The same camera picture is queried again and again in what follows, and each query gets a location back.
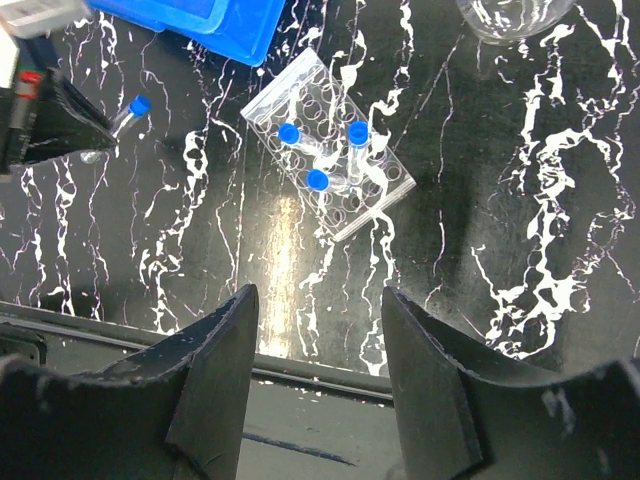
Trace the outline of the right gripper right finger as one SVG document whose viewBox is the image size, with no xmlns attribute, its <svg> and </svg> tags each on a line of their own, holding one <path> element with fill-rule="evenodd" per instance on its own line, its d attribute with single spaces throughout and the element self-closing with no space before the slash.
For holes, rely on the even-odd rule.
<svg viewBox="0 0 640 480">
<path fill-rule="evenodd" d="M 410 479 L 635 479 L 639 363 L 563 376 L 508 358 L 395 288 L 381 320 Z"/>
</svg>

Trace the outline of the clear tube rack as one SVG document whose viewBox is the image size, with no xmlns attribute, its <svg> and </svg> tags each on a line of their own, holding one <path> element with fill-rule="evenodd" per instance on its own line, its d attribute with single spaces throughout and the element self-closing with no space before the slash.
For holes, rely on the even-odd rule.
<svg viewBox="0 0 640 480">
<path fill-rule="evenodd" d="M 277 75 L 242 109 L 241 115 L 334 241 L 355 233 L 416 185 L 386 139 L 367 122 L 311 48 Z M 347 174 L 347 130 L 358 120 L 368 124 L 369 142 L 361 164 L 362 182 L 351 185 Z M 322 153 L 306 155 L 282 143 L 278 128 L 283 123 L 292 123 L 315 138 Z M 342 175 L 349 188 L 343 192 L 311 190 L 306 185 L 306 175 L 312 169 Z"/>
</svg>

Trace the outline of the centrifuge tube blue cap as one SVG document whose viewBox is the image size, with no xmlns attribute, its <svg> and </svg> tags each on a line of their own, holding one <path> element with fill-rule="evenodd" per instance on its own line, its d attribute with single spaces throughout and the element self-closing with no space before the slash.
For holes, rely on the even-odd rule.
<svg viewBox="0 0 640 480">
<path fill-rule="evenodd" d="M 320 143 L 292 123 L 279 126 L 278 138 L 282 143 L 306 155 L 319 156 L 322 153 Z"/>
<path fill-rule="evenodd" d="M 80 159 L 85 164 L 93 164 L 102 159 L 107 153 L 118 147 L 122 137 L 132 127 L 144 118 L 151 110 L 151 101 L 144 95 L 137 95 L 119 113 L 108 120 L 108 133 L 115 140 L 115 145 L 98 151 L 86 151 L 80 154 Z"/>
<path fill-rule="evenodd" d="M 342 175 L 321 169 L 312 169 L 307 173 L 306 185 L 316 192 L 343 192 L 349 188 L 348 181 Z"/>
<path fill-rule="evenodd" d="M 365 121 L 351 123 L 347 130 L 349 143 L 347 158 L 348 181 L 351 185 L 362 182 L 363 173 L 361 164 L 366 159 L 369 142 L 369 127 Z"/>
</svg>

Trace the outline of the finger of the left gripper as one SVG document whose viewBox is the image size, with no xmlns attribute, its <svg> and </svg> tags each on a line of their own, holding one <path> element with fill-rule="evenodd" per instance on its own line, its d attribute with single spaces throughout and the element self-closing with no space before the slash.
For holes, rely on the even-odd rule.
<svg viewBox="0 0 640 480">
<path fill-rule="evenodd" d="M 37 164 L 76 152 L 106 151 L 116 145 L 111 121 L 58 69 L 48 69 L 29 119 L 21 162 Z"/>
</svg>

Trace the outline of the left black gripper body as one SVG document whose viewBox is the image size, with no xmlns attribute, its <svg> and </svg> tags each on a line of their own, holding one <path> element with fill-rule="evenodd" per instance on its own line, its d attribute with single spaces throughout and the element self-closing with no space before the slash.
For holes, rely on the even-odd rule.
<svg viewBox="0 0 640 480">
<path fill-rule="evenodd" d="M 8 36 L 1 52 L 1 173 L 14 164 L 39 163 L 44 148 L 58 141 L 52 114 L 52 70 L 58 57 L 47 34 L 32 39 Z"/>
</svg>

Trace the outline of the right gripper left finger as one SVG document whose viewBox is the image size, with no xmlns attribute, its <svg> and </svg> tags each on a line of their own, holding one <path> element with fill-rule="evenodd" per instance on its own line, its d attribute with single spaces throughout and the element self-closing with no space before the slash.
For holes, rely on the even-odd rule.
<svg viewBox="0 0 640 480">
<path fill-rule="evenodd" d="M 232 479 L 259 295 L 248 284 L 178 333 L 98 372 L 1 360 L 5 479 Z"/>
</svg>

